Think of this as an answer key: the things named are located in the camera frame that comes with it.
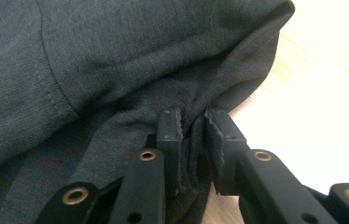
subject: gray fabric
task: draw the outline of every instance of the gray fabric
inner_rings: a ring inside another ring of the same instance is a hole
[[[199,116],[209,104],[231,110],[263,81],[293,10],[287,0],[0,0],[0,223],[33,223],[71,182],[101,188],[124,175],[174,106],[184,186],[167,217],[199,222],[209,189]]]

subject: stitching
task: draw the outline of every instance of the stitching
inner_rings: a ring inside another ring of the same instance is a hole
[[[38,9],[38,13],[39,13],[39,21],[40,21],[40,31],[39,31],[39,35],[40,35],[40,40],[41,40],[41,45],[42,45],[42,48],[43,48],[43,51],[44,51],[44,56],[47,60],[47,63],[48,63],[48,66],[49,66],[49,71],[50,71],[50,74],[52,76],[52,79],[55,81],[55,84],[57,85],[57,87],[59,88],[59,90],[61,91],[62,93],[62,96],[63,98],[65,99],[65,101],[67,102],[67,104],[72,108],[73,112],[76,113],[78,116],[79,114],[76,112],[76,110],[73,108],[70,100],[67,98],[66,94],[64,93],[64,90],[62,89],[61,85],[59,84],[58,80],[56,79],[54,73],[53,73],[53,69],[52,69],[52,66],[51,66],[51,63],[49,61],[49,56],[47,54],[47,49],[46,49],[46,46],[45,46],[45,43],[44,43],[44,36],[43,36],[43,16],[42,16],[42,11],[41,11],[41,7],[40,7],[40,4],[38,3],[38,0],[35,0],[35,3],[37,5],[37,9]],[[47,87],[47,85],[45,85],[43,83],[43,78],[41,76],[38,76],[38,78],[40,79],[40,82],[41,82],[41,85],[43,85],[43,87],[45,88],[46,92],[48,93],[48,97],[51,101],[51,104],[52,106],[55,107],[55,109],[57,110],[58,114],[60,115],[61,119],[63,120],[64,117],[63,117],[63,114],[60,113],[58,107],[56,106],[55,104],[55,101],[53,100],[53,97],[52,97],[52,92],[49,92],[49,89]]]

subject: beige table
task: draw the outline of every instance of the beige table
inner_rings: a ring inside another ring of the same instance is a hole
[[[349,182],[349,1],[294,3],[271,73],[231,115],[249,146],[272,151],[302,184],[328,193]],[[202,223],[242,223],[237,198],[212,190]]]

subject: clamp jaw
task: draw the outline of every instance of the clamp jaw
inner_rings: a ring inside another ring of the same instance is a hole
[[[148,136],[124,177],[103,189],[66,186],[37,223],[164,223],[165,196],[175,197],[181,186],[180,119],[176,108],[163,111],[157,135]],[[209,108],[205,123],[210,177],[217,193],[239,196],[244,223],[349,223],[349,184],[332,186],[329,195],[309,189],[273,153],[250,149],[226,111]]]

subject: dark gray cloth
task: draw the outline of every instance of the dark gray cloth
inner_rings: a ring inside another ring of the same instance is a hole
[[[0,0],[0,223],[33,223],[71,182],[124,175],[174,106],[183,186],[167,220],[198,223],[202,114],[263,81],[293,11],[287,0]]]

